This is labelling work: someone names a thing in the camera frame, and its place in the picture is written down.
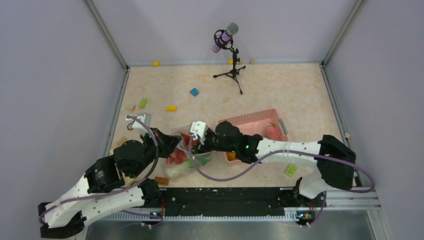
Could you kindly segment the red lychee bunch toy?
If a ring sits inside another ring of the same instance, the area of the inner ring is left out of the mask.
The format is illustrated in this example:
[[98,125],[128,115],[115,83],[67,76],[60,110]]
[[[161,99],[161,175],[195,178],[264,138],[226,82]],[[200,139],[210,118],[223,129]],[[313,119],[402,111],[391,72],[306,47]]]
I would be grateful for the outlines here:
[[179,165],[187,160],[186,153],[188,152],[190,137],[186,134],[182,134],[181,136],[182,142],[179,143],[173,153],[166,159],[166,164]]

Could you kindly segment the pink peach toy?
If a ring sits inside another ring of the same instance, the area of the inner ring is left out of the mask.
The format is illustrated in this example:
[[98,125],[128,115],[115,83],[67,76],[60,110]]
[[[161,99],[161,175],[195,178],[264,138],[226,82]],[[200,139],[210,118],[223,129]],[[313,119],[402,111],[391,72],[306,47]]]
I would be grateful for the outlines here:
[[270,140],[280,140],[282,136],[282,131],[274,123],[269,123],[269,125],[264,130],[264,137]]

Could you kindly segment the green bok choy toy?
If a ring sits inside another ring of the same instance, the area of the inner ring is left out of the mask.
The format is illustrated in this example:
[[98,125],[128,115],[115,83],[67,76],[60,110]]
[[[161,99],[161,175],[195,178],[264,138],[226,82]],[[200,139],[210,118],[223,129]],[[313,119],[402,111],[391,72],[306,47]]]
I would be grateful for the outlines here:
[[[211,161],[211,157],[196,155],[194,156],[194,161],[200,168],[208,164]],[[184,158],[169,157],[165,161],[164,173],[169,179],[176,179],[190,173],[193,169],[193,164],[186,156]]]

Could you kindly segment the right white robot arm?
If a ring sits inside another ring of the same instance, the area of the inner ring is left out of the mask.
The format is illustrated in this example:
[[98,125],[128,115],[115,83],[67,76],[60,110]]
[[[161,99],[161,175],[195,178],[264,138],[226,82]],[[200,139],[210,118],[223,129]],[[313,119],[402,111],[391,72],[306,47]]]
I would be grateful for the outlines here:
[[245,164],[284,163],[313,169],[301,177],[293,192],[299,206],[307,206],[318,194],[330,189],[351,190],[356,154],[333,135],[325,134],[312,142],[280,141],[259,134],[243,134],[228,121],[211,130],[205,122],[194,121],[190,135],[196,140],[198,153],[234,153]]

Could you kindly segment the red yellow mango toy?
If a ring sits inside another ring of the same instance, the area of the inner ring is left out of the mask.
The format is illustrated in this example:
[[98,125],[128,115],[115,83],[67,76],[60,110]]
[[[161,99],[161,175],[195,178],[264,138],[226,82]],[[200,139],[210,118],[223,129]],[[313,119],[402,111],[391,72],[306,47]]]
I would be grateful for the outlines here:
[[236,161],[236,153],[235,152],[226,152],[226,157],[229,162]]

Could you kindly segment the clear zip top bag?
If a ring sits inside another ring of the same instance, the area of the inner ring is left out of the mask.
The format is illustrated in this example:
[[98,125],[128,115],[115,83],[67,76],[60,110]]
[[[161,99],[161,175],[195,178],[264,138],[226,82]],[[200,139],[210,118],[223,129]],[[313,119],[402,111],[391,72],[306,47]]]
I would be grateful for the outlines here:
[[[172,129],[171,130],[171,135],[180,135],[181,137],[182,137],[182,134],[185,134],[185,135],[188,135],[190,138],[191,138],[191,135],[190,135],[190,127],[187,125],[187,126],[184,126],[184,127],[180,127],[180,128],[174,128],[174,129]],[[201,154],[196,154],[196,150],[194,149],[194,147],[196,146],[196,144],[197,144],[197,141],[196,140],[194,140],[193,142],[192,142],[192,157],[193,157],[193,160],[194,160],[194,156],[204,156],[204,157],[206,157],[206,156],[210,156],[210,158],[211,158],[211,161],[212,161],[212,159],[213,159],[213,155],[212,155],[212,153],[211,152],[208,152],[208,153],[201,153]],[[188,152],[186,153],[186,157],[190,160],[190,154],[189,154],[189,147],[188,147]]]

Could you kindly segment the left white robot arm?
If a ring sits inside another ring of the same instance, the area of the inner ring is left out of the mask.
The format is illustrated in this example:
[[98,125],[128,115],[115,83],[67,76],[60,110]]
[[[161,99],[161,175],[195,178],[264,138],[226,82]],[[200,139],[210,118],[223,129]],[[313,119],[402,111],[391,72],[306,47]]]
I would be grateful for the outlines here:
[[127,140],[112,155],[98,159],[78,182],[54,202],[38,205],[40,236],[66,239],[97,220],[134,207],[162,203],[158,183],[150,179],[160,158],[167,158],[182,141],[157,128],[140,140]]

